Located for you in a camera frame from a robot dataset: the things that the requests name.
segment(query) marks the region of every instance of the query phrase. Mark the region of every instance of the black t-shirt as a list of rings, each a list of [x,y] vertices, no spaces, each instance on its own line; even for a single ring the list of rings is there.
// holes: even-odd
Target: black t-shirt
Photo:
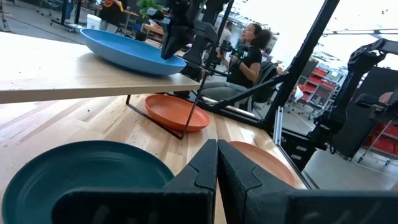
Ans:
[[[122,3],[123,10],[127,8],[126,0],[119,0]],[[120,10],[120,7],[113,2],[113,0],[105,0],[99,17],[104,21],[119,27],[120,23],[124,20],[124,13]]]
[[[242,59],[242,63],[244,63],[247,67],[250,68],[250,66],[253,63],[261,63],[261,60],[262,60],[261,50],[259,48],[250,47],[248,51],[248,56]],[[238,68],[231,71],[231,75],[227,77],[226,81],[244,86],[246,88],[253,87],[253,82],[250,81],[248,78],[246,78],[243,72]]]

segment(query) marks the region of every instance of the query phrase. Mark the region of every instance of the floor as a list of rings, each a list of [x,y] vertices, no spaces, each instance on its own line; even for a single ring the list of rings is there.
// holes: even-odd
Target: floor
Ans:
[[[69,33],[67,28],[56,24],[51,26],[50,17],[41,16],[36,13],[36,9],[19,1],[16,1],[15,5],[7,2],[7,11],[12,14],[8,19],[10,30],[16,34],[32,37],[83,43],[79,34]],[[265,105],[257,115],[264,114],[266,110]],[[291,112],[284,113],[283,127],[306,134],[314,125],[306,116]],[[383,158],[368,155],[361,164],[357,164],[359,156],[360,154],[357,154],[352,162],[348,162],[337,154],[317,151],[303,173],[321,189],[387,190],[398,181],[397,161],[392,161],[390,165],[384,167]]]

